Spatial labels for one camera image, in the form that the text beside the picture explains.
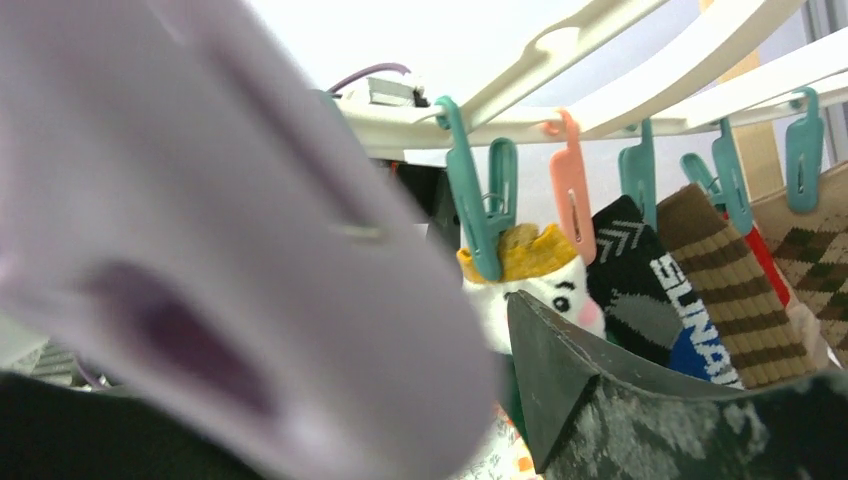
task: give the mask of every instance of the character sock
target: character sock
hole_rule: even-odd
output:
[[[511,353],[506,295],[524,290],[559,312],[568,321],[604,337],[604,317],[586,289],[586,267],[556,225],[542,234],[533,224],[510,228],[501,235],[498,256],[503,277],[485,280],[467,248],[456,254],[464,274],[463,289],[483,320],[490,346]]]
[[[658,206],[659,237],[701,295],[747,388],[815,368],[742,235],[689,185]]]
[[[633,200],[622,196],[592,220],[598,254],[588,267],[589,294],[608,334],[646,360],[740,388],[703,302]]]

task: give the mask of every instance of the fabric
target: fabric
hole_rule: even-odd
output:
[[[728,220],[727,214],[724,214],[724,219]],[[774,288],[777,298],[780,303],[786,308],[786,315],[789,317],[789,323],[792,329],[798,334],[801,343],[807,349],[807,355],[812,360],[817,370],[822,370],[830,367],[830,359],[827,356],[827,343],[821,336],[821,324],[815,314],[805,304],[798,300],[795,293],[789,288],[788,282],[777,265],[771,252],[766,245],[760,230],[755,225],[748,235],[745,235],[745,242],[754,256],[757,257],[757,262],[763,267],[766,277],[769,279],[772,288]]]
[[[789,208],[782,189],[751,204],[777,266],[798,298],[821,321],[839,362],[848,364],[848,163],[819,180],[819,203],[810,213]]]
[[[660,202],[660,240],[701,295],[747,388],[815,370],[742,235],[689,185]]]
[[[135,398],[0,372],[0,412],[4,480],[268,478]]]
[[[727,214],[724,214],[724,219],[727,220]],[[748,248],[751,249],[751,252],[754,254],[754,257],[757,258],[757,262],[763,267],[763,272],[765,272],[766,277],[769,279],[769,283],[771,283],[772,288],[774,288],[774,293],[777,294],[777,299],[780,300],[780,304],[784,307],[789,305],[789,287],[786,286],[786,282],[781,277],[780,273],[777,272],[777,267],[774,264],[774,258],[771,256],[771,252],[769,252],[768,246],[766,245],[765,240],[763,240],[762,235],[760,235],[760,230],[755,225],[754,228],[745,235],[745,242],[748,244]]]
[[[503,378],[503,387],[498,403],[506,412],[512,425],[518,430],[521,438],[527,438],[527,425],[524,422],[524,410],[521,407],[521,394],[518,392],[515,360],[512,355],[503,353],[495,353],[495,356],[498,358],[497,363],[501,366],[501,377]]]
[[[586,289],[586,266],[556,225],[539,234],[533,224],[515,226],[501,235],[498,256],[503,265],[499,282],[485,280],[463,248],[457,260],[463,289],[480,314],[492,349],[512,353],[506,316],[506,295],[525,290],[568,321],[604,337],[604,317]]]
[[[633,200],[620,197],[592,221],[598,254],[588,267],[589,294],[608,334],[646,360],[741,388],[703,302]]]

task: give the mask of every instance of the purple cable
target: purple cable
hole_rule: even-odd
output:
[[[357,80],[363,79],[366,76],[371,75],[372,73],[377,73],[377,72],[398,72],[402,75],[406,75],[406,74],[412,73],[412,70],[410,70],[406,65],[402,65],[400,63],[378,63],[377,65],[371,65],[368,68],[363,68],[362,70],[360,70],[360,71],[358,71],[358,72],[356,72],[352,75],[349,75],[344,80],[333,85],[330,88],[329,92],[330,93],[337,93],[339,90],[350,85],[351,83],[353,83]]]

